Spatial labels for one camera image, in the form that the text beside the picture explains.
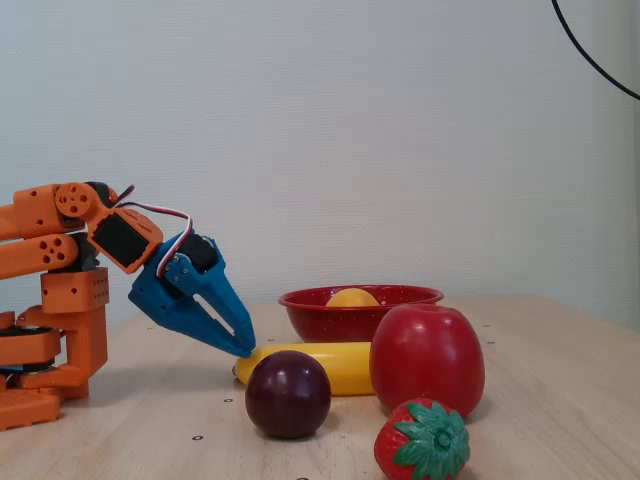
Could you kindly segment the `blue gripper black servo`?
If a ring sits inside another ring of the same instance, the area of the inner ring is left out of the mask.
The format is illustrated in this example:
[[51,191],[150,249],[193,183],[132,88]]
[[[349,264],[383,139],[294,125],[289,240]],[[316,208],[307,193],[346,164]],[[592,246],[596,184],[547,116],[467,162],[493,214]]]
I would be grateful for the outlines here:
[[134,281],[129,300],[156,324],[240,358],[256,346],[248,310],[225,275],[215,241],[191,233],[169,262],[162,243]]

